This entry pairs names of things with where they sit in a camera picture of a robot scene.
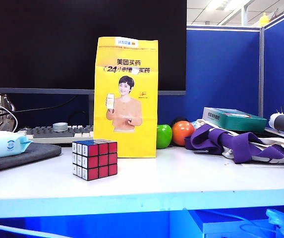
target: ceiling light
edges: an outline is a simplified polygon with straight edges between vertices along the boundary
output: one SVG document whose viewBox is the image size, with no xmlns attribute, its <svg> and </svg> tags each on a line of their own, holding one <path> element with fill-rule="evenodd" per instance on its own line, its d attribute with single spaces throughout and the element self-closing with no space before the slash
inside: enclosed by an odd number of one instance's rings
<svg viewBox="0 0 284 238">
<path fill-rule="evenodd" d="M 216 10 L 217 8 L 224 7 L 229 0 L 211 0 L 206 10 Z"/>
<path fill-rule="evenodd" d="M 242 5 L 243 2 L 244 0 L 231 0 L 226 5 L 225 11 L 230 11 L 230 10 L 233 11 L 237 9 L 240 5 Z"/>
</svg>

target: ceiling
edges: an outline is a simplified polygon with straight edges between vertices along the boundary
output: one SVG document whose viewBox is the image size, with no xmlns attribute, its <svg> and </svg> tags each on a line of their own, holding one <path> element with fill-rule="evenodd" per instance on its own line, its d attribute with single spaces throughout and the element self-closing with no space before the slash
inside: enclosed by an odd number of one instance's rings
<svg viewBox="0 0 284 238">
<path fill-rule="evenodd" d="M 211 0 L 187 0 L 187 25 L 218 25 L 233 14 L 233 10 L 207 10 Z M 245 26 L 257 26 L 258 20 L 266 12 L 271 19 L 284 13 L 284 0 L 254 0 L 247 9 L 247 23 Z M 223 25 L 241 25 L 241 14 Z"/>
</svg>

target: gray mouse pad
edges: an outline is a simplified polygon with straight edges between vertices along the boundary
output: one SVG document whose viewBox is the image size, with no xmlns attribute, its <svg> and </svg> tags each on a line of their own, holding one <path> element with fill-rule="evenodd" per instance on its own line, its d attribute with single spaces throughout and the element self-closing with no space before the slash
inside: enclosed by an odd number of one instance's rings
<svg viewBox="0 0 284 238">
<path fill-rule="evenodd" d="M 22 154 L 1 157 L 0 170 L 52 158 L 60 154 L 60 146 L 42 143 L 31 143 Z"/>
</svg>

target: green apple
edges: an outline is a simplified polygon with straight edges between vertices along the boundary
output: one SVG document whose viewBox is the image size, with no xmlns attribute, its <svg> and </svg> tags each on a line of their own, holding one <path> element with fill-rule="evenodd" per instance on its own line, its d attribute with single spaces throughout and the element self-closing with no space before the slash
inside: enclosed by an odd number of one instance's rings
<svg viewBox="0 0 284 238">
<path fill-rule="evenodd" d="M 169 146 L 172 139 L 172 129 L 167 124 L 157 125 L 156 148 L 164 149 Z"/>
</svg>

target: black monitor screen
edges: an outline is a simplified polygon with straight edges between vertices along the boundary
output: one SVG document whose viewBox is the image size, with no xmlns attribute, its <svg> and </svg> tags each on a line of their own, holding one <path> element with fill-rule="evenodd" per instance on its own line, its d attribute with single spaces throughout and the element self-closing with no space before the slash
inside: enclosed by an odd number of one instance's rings
<svg viewBox="0 0 284 238">
<path fill-rule="evenodd" d="M 92 93 L 102 36 L 158 40 L 159 91 L 185 91 L 186 0 L 0 0 L 0 92 Z"/>
</svg>

